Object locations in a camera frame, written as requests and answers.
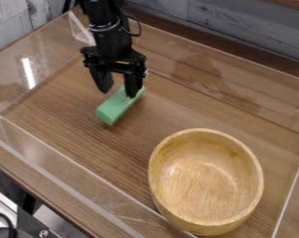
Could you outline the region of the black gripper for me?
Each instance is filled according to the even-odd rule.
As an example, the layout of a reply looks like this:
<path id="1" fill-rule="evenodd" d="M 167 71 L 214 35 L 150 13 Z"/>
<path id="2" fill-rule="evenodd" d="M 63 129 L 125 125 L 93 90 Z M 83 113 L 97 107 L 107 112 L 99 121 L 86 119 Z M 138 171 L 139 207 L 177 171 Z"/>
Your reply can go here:
<path id="1" fill-rule="evenodd" d="M 126 96 L 133 99 L 147 75 L 146 56 L 131 47 L 137 34 L 129 31 L 91 32 L 95 44 L 85 46 L 79 53 L 97 89 L 106 94 L 114 85 L 111 73 L 123 74 Z"/>

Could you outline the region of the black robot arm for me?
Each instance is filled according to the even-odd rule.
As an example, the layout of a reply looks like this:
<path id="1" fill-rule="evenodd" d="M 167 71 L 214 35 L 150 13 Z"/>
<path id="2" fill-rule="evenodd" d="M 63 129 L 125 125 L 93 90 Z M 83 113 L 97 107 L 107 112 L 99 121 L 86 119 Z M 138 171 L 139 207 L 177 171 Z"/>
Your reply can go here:
<path id="1" fill-rule="evenodd" d="M 146 56 L 131 48 L 131 39 L 141 32 L 130 31 L 131 16 L 121 9 L 123 3 L 123 0 L 78 0 L 95 41 L 79 53 L 98 90 L 107 93 L 114 84 L 111 73 L 119 73 L 123 75 L 126 96 L 131 99 L 142 88 L 147 68 Z"/>

